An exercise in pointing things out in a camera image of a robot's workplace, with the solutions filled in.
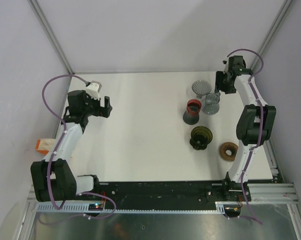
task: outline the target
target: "brown donut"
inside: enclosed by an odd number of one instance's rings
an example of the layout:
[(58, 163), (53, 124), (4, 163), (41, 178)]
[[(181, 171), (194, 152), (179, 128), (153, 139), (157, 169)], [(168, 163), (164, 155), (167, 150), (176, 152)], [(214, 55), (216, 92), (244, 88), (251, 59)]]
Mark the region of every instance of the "brown donut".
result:
[[(223, 143), (220, 146), (219, 154), (222, 159), (233, 162), (235, 160), (235, 156), (236, 156), (238, 148), (239, 147), (235, 143), (228, 141), (228, 142)], [(226, 153), (227, 150), (231, 151), (231, 155), (228, 155)]]

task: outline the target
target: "metal floor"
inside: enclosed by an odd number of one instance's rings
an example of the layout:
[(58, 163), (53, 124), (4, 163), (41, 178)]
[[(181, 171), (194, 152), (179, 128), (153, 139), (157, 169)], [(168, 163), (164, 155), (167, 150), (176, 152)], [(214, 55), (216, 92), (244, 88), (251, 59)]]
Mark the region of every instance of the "metal floor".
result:
[[(287, 205), (252, 205), (263, 222), (227, 220), (221, 214), (115, 214), (106, 219), (75, 217), (73, 213), (36, 213), (30, 240), (297, 240)], [(250, 215), (244, 205), (241, 215)]]

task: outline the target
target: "white table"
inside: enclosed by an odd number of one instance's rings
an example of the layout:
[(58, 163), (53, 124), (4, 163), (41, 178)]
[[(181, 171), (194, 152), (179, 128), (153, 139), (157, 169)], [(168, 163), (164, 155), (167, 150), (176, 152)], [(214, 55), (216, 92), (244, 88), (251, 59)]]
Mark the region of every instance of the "white table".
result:
[[(94, 174), (111, 181), (204, 181), (221, 180), (232, 162), (219, 156), (224, 142), (238, 144), (236, 125), (243, 110), (238, 93), (221, 94), (215, 115), (200, 112), (196, 125), (187, 125), (183, 113), (196, 98), (191, 85), (208, 81), (215, 88), (215, 72), (162, 72), (80, 75), (102, 83), (113, 110), (109, 118), (89, 118), (70, 161), (74, 175)], [(69, 91), (85, 89), (73, 78)], [(213, 134), (206, 150), (189, 143), (194, 127), (206, 126)], [(256, 154), (249, 179), (271, 179), (263, 148)]]

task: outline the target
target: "white wall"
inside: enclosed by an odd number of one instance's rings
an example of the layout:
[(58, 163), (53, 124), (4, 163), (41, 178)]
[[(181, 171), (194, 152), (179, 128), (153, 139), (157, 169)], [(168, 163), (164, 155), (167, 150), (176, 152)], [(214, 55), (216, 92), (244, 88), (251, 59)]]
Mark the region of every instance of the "white wall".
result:
[[(28, 2), (0, 0), (0, 227), (28, 195), (31, 163), (41, 159), (37, 139), (51, 138), (57, 124), (42, 103), (42, 87), (65, 73)], [(56, 111), (64, 104), (68, 83), (60, 79), (47, 91)], [(1, 232), (1, 239), (11, 239), (7, 230), (14, 227)]]
[(277, 108), (271, 136), (278, 163), (301, 202), (301, 0), (296, 1), (264, 57), (256, 84)]
[(38, 2), (75, 73), (118, 73), (223, 69), (259, 49), (284, 0)]

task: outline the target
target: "clear glass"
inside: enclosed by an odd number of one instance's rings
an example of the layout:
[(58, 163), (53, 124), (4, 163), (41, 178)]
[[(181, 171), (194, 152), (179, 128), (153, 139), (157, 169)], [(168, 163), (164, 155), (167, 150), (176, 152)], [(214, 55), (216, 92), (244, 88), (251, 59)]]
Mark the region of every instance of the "clear glass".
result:
[(196, 97), (201, 99), (203, 96), (211, 92), (212, 87), (207, 81), (198, 80), (191, 85), (191, 89), (196, 94)]
[(209, 93), (206, 95), (202, 111), (208, 115), (217, 114), (220, 110), (220, 93)]

